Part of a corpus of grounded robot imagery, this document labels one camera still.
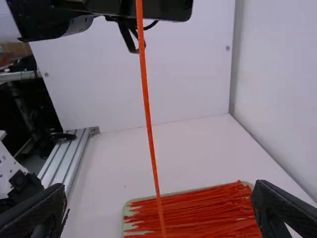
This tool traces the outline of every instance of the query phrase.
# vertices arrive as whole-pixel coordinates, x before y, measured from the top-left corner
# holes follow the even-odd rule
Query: metal frame
[[[96,131],[95,128],[68,131],[76,134],[77,138],[57,144],[38,175],[45,188],[60,182],[65,185],[66,195],[69,195],[82,155]]]

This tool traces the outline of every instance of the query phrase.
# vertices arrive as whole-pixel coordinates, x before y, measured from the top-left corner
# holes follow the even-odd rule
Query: white wall
[[[234,0],[195,1],[186,23],[145,33],[154,123],[228,112]],[[114,131],[145,125],[138,55],[115,23],[31,44],[64,129]]]
[[[317,200],[317,1],[239,4],[234,116]]]

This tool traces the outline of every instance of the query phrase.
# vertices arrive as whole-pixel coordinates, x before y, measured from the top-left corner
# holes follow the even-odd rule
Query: cable
[[[150,25],[147,25],[145,27],[143,27],[143,30],[147,31],[150,30],[152,27],[154,27],[159,21],[155,20],[153,21]]]
[[[143,30],[143,4],[142,4],[142,0],[136,0],[135,4],[136,4],[136,10],[137,10],[137,26],[138,26],[138,36],[139,36],[139,57],[140,57],[140,68],[141,68],[141,80],[142,80],[145,118],[146,118],[147,129],[148,129],[148,140],[149,140],[149,148],[150,148],[150,155],[151,155],[151,163],[152,163],[152,169],[153,169],[155,191],[156,191],[157,202],[158,202],[158,216],[159,216],[159,221],[160,221],[162,238],[166,238],[166,229],[165,229],[164,216],[163,216],[163,206],[162,206],[162,199],[161,199],[160,191],[159,191],[159,182],[158,182],[159,177],[158,177],[157,163],[155,160],[154,141],[153,141],[153,133],[152,133],[152,125],[151,125],[147,68],[146,68],[146,62],[145,62],[145,44],[144,44],[144,30]]]

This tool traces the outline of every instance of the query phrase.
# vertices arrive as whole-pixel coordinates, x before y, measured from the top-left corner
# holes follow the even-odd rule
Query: white enclosure panel
[[[6,0],[0,0],[0,43],[21,42],[18,40],[20,37],[20,32]]]
[[[317,1],[244,1],[234,115],[317,200]]]
[[[229,115],[154,126],[162,193],[266,179],[316,205]],[[63,238],[119,238],[122,209],[155,194],[146,128],[90,140],[69,200]]]
[[[145,33],[154,123],[228,112],[234,4],[195,1],[188,22]],[[64,129],[145,125],[139,56],[116,23],[99,17],[86,32],[31,47]]]

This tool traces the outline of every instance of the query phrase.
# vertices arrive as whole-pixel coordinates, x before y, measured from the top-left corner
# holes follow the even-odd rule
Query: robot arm
[[[117,22],[131,53],[137,38],[134,0],[0,0],[0,43],[54,39],[86,31],[97,16]],[[192,14],[193,0],[146,0],[145,19],[182,22]]]

